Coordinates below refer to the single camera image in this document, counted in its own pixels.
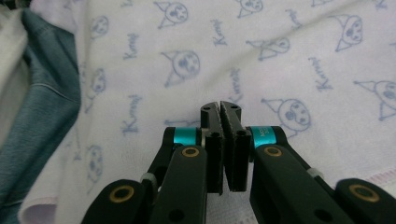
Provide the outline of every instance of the white fabric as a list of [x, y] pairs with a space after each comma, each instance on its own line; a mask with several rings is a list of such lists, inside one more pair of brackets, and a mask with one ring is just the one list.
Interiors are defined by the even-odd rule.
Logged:
[[[46, 2], [32, 4], [44, 19]], [[48, 21], [76, 28], [82, 105], [22, 223], [40, 197], [55, 223], [79, 223], [107, 184], [140, 179], [166, 126], [198, 126], [220, 100], [243, 107], [245, 126], [280, 125], [331, 186], [396, 182], [396, 2], [52, 2], [64, 12]], [[208, 196], [207, 223], [255, 222], [248, 192]]]
[[0, 5], [0, 149], [29, 88], [29, 69], [22, 59], [26, 44], [21, 11]]

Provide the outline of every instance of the bed sheet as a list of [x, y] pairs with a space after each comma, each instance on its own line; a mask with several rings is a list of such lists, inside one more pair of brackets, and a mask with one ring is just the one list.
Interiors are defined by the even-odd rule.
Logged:
[[[82, 104], [21, 223], [79, 223], [107, 184], [140, 179], [165, 127], [199, 126], [200, 106], [220, 100], [243, 108], [244, 126], [281, 126], [332, 187], [357, 177], [394, 193], [395, 1], [35, 0], [31, 9], [75, 34]], [[207, 223], [256, 223], [248, 192], [209, 194]]]

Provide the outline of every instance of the brass screw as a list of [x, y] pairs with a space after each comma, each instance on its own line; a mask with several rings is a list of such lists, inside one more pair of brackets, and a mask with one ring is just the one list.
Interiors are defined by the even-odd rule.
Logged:
[[370, 188], [360, 184], [354, 184], [349, 186], [349, 190], [355, 197], [362, 199], [369, 203], [376, 203], [379, 201], [379, 195]]
[[282, 151], [277, 147], [266, 147], [264, 152], [273, 157], [279, 157], [282, 155]]
[[110, 201], [113, 203], [123, 203], [134, 196], [134, 188], [129, 185], [122, 185], [114, 188], [110, 193]]
[[195, 147], [186, 147], [181, 151], [181, 154], [185, 157], [196, 157], [199, 154], [199, 150]]

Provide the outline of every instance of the denim fabric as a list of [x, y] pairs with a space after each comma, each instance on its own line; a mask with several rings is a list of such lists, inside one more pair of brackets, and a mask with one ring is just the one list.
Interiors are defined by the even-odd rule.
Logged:
[[29, 37], [24, 59], [32, 85], [0, 151], [0, 223], [16, 223], [17, 208], [80, 106], [73, 35], [29, 9], [23, 11], [22, 23]]

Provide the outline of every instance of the blue cloth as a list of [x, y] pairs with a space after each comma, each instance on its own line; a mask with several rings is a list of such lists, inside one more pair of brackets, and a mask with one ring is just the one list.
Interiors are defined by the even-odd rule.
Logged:
[[75, 122], [80, 106], [74, 36], [29, 9], [22, 15], [32, 85], [0, 151], [0, 223], [17, 212], [53, 151]]

